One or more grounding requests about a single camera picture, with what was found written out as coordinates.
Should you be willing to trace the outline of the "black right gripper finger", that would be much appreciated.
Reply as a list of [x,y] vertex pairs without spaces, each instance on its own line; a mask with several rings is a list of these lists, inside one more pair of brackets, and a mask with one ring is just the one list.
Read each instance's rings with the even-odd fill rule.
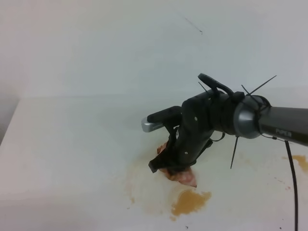
[[177,177],[178,175],[180,175],[184,171],[185,171],[184,167],[171,167],[171,168],[168,168],[168,174],[169,174],[170,177]]

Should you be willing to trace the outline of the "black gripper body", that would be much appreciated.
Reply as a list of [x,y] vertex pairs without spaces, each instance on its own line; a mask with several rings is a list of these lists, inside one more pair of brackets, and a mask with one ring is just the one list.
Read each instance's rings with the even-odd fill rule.
[[196,163],[201,153],[212,143],[214,131],[226,133],[221,124],[230,102],[229,95],[201,93],[185,100],[181,106],[178,136],[170,135],[166,150],[166,168],[187,168]]

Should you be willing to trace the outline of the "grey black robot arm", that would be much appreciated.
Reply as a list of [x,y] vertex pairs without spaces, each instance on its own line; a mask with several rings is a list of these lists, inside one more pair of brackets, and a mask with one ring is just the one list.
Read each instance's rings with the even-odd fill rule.
[[307,109],[274,107],[264,97],[243,92],[204,92],[187,99],[182,106],[149,115],[147,121],[169,132],[166,148],[149,162],[152,172],[166,169],[176,173],[194,165],[212,145],[214,131],[247,139],[265,133],[308,144]]

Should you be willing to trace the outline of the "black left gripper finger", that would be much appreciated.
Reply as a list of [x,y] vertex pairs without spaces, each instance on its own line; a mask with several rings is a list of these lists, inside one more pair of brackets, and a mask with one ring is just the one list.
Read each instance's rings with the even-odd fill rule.
[[176,165],[169,156],[159,154],[149,162],[148,166],[155,173],[157,170],[174,168]]

